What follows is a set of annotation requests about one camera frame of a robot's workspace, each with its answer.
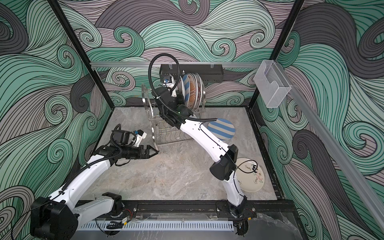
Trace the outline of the blue cream striped plate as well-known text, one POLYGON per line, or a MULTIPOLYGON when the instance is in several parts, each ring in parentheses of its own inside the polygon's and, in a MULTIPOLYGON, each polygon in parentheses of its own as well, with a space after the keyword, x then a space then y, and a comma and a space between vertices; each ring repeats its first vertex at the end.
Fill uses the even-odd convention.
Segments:
POLYGON ((184 102, 185 102, 185 105, 187 106, 189 99, 190 99, 190 80, 189 80, 188 74, 184 75, 182 80, 183 80, 183 86, 184 86, 184 90, 185 90, 184 102))

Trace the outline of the white plate red characters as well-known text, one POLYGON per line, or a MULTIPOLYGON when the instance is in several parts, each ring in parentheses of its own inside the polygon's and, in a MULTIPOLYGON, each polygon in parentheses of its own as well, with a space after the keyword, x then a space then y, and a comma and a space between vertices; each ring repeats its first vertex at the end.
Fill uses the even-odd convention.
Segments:
POLYGON ((200 101, 200 105, 202 108, 204 108, 205 106, 205 101, 206 101, 206 91, 205 91, 205 85, 204 85, 204 82, 201 78, 200 75, 199 76, 199 79, 200 79, 200 83, 201 83, 201 101, 200 101))

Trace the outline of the cream plate small drawings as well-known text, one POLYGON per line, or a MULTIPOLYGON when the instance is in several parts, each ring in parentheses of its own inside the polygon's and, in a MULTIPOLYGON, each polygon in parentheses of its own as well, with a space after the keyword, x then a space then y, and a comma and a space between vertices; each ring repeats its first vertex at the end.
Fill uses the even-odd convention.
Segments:
POLYGON ((238 158, 236 165, 237 181, 243 191, 255 193, 263 188, 266 181, 265 174, 255 160, 238 158))

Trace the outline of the sunburst plate red green rim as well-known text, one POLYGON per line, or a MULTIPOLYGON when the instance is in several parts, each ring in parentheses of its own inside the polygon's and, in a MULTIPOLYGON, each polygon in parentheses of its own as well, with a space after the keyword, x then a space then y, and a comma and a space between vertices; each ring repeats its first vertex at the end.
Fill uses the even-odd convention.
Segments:
POLYGON ((180 77, 176 78, 176 77, 170 75, 169 86, 171 88, 170 93, 171 93, 172 97, 175 97, 175 98, 177 97, 179 82, 180 82, 180 77))

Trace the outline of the white plate teal red rim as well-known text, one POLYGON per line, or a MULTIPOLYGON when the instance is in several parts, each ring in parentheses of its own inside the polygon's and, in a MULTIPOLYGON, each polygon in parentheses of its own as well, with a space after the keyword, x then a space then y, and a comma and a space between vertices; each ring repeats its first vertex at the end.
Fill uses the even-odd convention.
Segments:
POLYGON ((185 100, 185 86, 183 82, 183 78, 180 76, 179 83, 178 83, 178 91, 183 97, 183 101, 185 100))

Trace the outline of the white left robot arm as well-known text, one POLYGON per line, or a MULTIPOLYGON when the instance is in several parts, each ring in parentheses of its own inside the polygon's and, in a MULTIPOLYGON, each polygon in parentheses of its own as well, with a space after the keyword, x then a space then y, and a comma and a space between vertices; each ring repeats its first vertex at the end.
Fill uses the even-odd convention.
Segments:
POLYGON ((77 206, 87 189, 119 159, 143 160, 158 154, 150 145, 122 148, 101 146, 87 164, 49 197, 37 198, 31 206, 30 234, 46 240, 69 240, 83 225, 102 215, 123 216, 122 197, 110 192, 77 206))

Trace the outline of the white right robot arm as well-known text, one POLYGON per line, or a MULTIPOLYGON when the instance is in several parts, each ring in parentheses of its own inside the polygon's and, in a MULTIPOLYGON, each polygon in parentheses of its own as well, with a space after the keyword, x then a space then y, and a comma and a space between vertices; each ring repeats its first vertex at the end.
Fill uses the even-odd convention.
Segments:
POLYGON ((238 147, 222 142, 203 125, 204 122, 213 122, 216 119, 195 118, 194 113, 181 104, 177 97, 173 97, 166 87, 151 87, 151 89, 160 117, 168 125, 189 135, 213 159, 210 172, 222 181, 231 214, 234 217, 242 216, 248 199, 237 181, 238 147))

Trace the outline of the steel two-tier dish rack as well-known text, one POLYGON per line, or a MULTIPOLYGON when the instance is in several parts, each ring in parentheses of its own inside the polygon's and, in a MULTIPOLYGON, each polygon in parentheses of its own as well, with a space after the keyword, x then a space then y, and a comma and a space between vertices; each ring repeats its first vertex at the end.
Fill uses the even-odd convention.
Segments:
POLYGON ((159 114, 156 103, 150 99, 150 91, 145 84, 141 85, 142 101, 146 110, 147 117, 151 124, 152 140, 156 150, 161 145, 173 144, 193 140, 188 134, 182 132, 176 127, 170 126, 163 120, 159 114))

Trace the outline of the blue white striped plate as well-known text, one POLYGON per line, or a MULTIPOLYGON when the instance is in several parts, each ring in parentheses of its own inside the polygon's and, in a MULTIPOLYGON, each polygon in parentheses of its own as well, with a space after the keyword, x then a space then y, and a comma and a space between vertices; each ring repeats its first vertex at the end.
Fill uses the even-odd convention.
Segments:
POLYGON ((207 129, 222 141, 232 139, 236 133, 234 125, 225 119, 217 119, 216 121, 209 122, 207 129))

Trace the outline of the black wall-mounted tray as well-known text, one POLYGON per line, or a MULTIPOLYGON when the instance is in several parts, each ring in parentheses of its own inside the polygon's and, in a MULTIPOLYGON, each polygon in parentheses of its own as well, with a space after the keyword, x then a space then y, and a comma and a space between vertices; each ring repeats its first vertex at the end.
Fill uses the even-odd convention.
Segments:
MULTIPOLYGON (((176 64, 162 64, 160 67, 160 79, 165 76, 177 76, 178 67, 176 64)), ((203 65, 203 64, 180 64, 180 75, 198 74, 203 83, 221 83, 224 80, 224 69, 222 65, 203 65)))

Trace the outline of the clear acrylic wall holder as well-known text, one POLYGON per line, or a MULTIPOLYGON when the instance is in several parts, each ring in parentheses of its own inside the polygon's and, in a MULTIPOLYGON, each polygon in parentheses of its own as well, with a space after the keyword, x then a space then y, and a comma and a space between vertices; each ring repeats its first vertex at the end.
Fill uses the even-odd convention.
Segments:
POLYGON ((278 108, 290 92, 289 77, 283 66, 274 60, 264 60, 254 77, 255 84, 267 108, 278 108))

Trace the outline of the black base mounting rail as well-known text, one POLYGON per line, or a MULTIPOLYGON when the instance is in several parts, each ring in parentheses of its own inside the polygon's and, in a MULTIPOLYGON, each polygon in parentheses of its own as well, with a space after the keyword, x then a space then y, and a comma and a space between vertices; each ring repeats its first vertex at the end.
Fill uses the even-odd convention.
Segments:
POLYGON ((296 207, 292 201, 252 201, 248 200, 242 213, 236 214, 231 210, 228 201, 207 200, 207 201, 160 201, 160 200, 123 200, 122 214, 111 213, 97 214, 101 218, 122 218, 126 216, 143 217, 160 214, 203 214, 218 218, 244 219, 254 218, 258 213, 294 213, 296 207))

